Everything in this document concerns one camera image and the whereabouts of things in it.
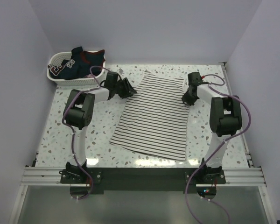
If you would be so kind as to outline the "black white striped tank top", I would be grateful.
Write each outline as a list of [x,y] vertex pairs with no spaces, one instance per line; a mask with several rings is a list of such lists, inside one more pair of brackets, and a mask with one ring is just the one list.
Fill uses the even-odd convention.
[[170,160],[186,159],[189,107],[182,102],[184,78],[144,73],[129,97],[110,144]]

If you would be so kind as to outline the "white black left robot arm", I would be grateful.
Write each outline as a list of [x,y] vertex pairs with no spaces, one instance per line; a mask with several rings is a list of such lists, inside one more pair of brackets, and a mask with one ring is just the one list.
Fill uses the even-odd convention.
[[94,105],[108,101],[115,95],[128,98],[135,94],[137,91],[129,80],[112,71],[107,72],[106,79],[97,87],[84,91],[71,90],[62,117],[62,124],[71,129],[70,159],[66,163],[63,179],[72,178],[77,183],[93,183],[92,176],[87,171],[85,137],[93,117]]

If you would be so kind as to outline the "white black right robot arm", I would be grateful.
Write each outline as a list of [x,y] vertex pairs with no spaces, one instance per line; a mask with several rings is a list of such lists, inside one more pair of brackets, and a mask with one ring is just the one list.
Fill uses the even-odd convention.
[[223,157],[228,143],[242,128],[240,102],[234,96],[215,90],[212,82],[205,82],[199,72],[188,74],[189,87],[182,96],[182,102],[193,106],[199,99],[210,105],[209,124],[212,137],[202,163],[188,177],[189,183],[211,183],[224,178]]

